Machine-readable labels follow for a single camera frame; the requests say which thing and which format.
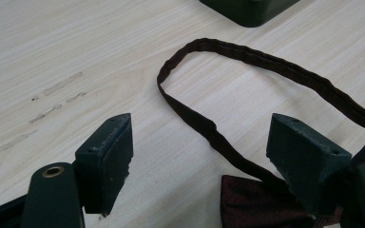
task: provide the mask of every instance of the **dark brown ribbon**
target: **dark brown ribbon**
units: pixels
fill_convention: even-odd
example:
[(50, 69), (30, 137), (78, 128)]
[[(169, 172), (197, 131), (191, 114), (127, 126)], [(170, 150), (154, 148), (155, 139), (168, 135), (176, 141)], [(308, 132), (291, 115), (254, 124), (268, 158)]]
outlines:
[[(310, 216), (290, 194), (287, 184), (263, 167), (245, 159), (217, 130), (215, 123), (165, 93), (161, 84), (171, 70), (189, 53), (210, 51), (240, 60), (248, 65), (272, 70), (298, 84), (313, 89), (350, 120), (365, 128), (365, 109), (330, 81), (300, 66), (249, 47), (219, 40), (198, 39), (178, 50), (167, 60), (157, 78), (157, 84), (168, 104), (192, 128), (203, 135), (210, 145), (231, 164), (257, 180), (222, 178), (221, 219), (223, 227), (310, 227)], [(352, 166), (365, 164), (365, 145), (353, 157)], [(315, 226), (337, 222), (320, 218)]]

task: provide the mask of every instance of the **dark red fabric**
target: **dark red fabric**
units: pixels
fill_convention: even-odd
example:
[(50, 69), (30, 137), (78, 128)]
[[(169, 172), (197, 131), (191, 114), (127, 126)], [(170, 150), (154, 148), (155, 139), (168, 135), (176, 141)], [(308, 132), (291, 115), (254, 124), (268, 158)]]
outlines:
[[(330, 81), (300, 66), (289, 63), (249, 47), (238, 46), (212, 39), (195, 40), (178, 50), (167, 60), (157, 78), (157, 85), (168, 104), (192, 128), (203, 135), (210, 145), (232, 165), (260, 181), (223, 178), (221, 192), (221, 219), (224, 228), (235, 227), (323, 227), (338, 222), (341, 210), (331, 218), (319, 217), (311, 221), (307, 213), (298, 207), (284, 180), (274, 176), (263, 167), (244, 158), (223, 135), (215, 123), (200, 113), (169, 96), (162, 88), (162, 82), (171, 70), (189, 53), (210, 51), (242, 61), (248, 65), (272, 70), (300, 85), (313, 89), (322, 99), (333, 105), (350, 120), (365, 127), (365, 109), (346, 93), (334, 87)], [(365, 164), (365, 146), (353, 157), (352, 166)], [(341, 186), (337, 191), (346, 191)]]
[(261, 181), (224, 175), (221, 177), (221, 223), (223, 227), (303, 227), (313, 220), (290, 194), (279, 194)]

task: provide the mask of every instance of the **light wood surface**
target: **light wood surface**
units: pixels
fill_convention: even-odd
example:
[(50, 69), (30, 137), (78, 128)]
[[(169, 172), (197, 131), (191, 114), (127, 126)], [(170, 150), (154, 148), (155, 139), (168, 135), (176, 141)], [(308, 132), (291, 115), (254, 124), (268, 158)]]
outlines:
[[(247, 176), (156, 87), (163, 62), (202, 37), (296, 63), (365, 107), (365, 1), (301, 0), (249, 29), (198, 0), (0, 0), (0, 204), (26, 194), (38, 168), (73, 162), (105, 119), (130, 112), (130, 175), (112, 214), (87, 215), (86, 227), (221, 227), (221, 175)], [(273, 112), (353, 154), (365, 143), (365, 130), (315, 92), (216, 54), (189, 55), (164, 87), (274, 173), (265, 157)]]

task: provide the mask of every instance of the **wooden table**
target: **wooden table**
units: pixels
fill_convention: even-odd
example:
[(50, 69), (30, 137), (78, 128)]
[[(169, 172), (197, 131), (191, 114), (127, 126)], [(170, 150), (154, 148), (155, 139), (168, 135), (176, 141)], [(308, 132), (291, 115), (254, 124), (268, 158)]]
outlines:
[[(221, 227), (221, 175), (248, 176), (156, 87), (163, 62), (202, 37), (294, 62), (365, 107), (365, 1), (302, 0), (249, 29), (198, 0), (0, 0), (0, 204), (26, 194), (38, 168), (73, 162), (105, 119), (130, 112), (130, 175), (112, 214), (87, 215), (86, 227)], [(365, 143), (365, 130), (314, 91), (216, 54), (189, 55), (164, 87), (274, 173), (265, 157), (273, 112), (353, 154)]]

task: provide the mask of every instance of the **wood grain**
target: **wood grain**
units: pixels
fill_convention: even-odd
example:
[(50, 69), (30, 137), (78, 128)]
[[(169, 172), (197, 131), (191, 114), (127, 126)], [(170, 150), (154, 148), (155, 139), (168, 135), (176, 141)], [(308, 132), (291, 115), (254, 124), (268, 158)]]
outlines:
[[(0, 204), (27, 193), (43, 165), (72, 162), (105, 119), (130, 112), (130, 176), (113, 213), (86, 216), (86, 227), (221, 227), (221, 175), (246, 176), (178, 118), (155, 84), (163, 62), (202, 37), (294, 62), (365, 107), (365, 1), (303, 0), (249, 29), (197, 0), (0, 0)], [(352, 153), (365, 143), (365, 130), (313, 91), (215, 54), (189, 55), (164, 87), (274, 172), (265, 157), (273, 112)]]

